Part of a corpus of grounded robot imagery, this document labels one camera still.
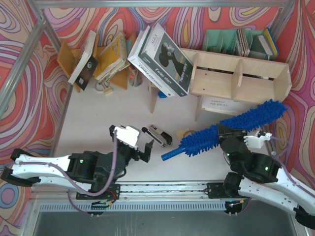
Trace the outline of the blue microfiber duster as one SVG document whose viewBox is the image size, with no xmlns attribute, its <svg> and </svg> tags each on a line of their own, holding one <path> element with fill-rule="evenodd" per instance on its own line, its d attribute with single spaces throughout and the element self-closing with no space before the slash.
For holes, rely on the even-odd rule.
<svg viewBox="0 0 315 236">
<path fill-rule="evenodd" d="M 245 129 L 250 132 L 279 119 L 286 110 L 287 108 L 283 103 L 271 99 L 240 115 L 224 119 L 220 121 L 219 124 L 233 129 Z M 218 145 L 218 125 L 214 124 L 182 138 L 177 149 L 163 154 L 161 158 L 163 161 L 166 161 L 181 153 L 185 153 L 191 157 L 209 151 Z"/>
</svg>

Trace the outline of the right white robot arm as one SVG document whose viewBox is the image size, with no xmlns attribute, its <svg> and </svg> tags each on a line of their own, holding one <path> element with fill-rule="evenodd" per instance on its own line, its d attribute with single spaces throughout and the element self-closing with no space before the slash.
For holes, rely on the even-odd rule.
<svg viewBox="0 0 315 236">
<path fill-rule="evenodd" d="M 260 131 L 249 136 L 245 129 L 218 124 L 218 137 L 231 169 L 222 185 L 228 196 L 258 199 L 314 229 L 315 191 L 293 177 L 280 161 L 250 150 L 261 148 L 264 141 L 271 139 L 271 133 Z"/>
</svg>

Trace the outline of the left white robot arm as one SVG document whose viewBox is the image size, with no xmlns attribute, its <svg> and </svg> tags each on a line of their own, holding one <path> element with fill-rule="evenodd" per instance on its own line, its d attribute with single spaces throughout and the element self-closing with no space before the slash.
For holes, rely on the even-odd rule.
<svg viewBox="0 0 315 236">
<path fill-rule="evenodd" d="M 144 151 L 140 151 L 137 144 L 140 131 L 132 126 L 112 125 L 109 132 L 114 149 L 107 154 L 84 151 L 40 158 L 17 148 L 11 155 L 14 164 L 6 167 L 0 178 L 21 187 L 56 185 L 91 197 L 99 196 L 126 175 L 130 161 L 149 162 L 154 143 L 146 143 Z"/>
</svg>

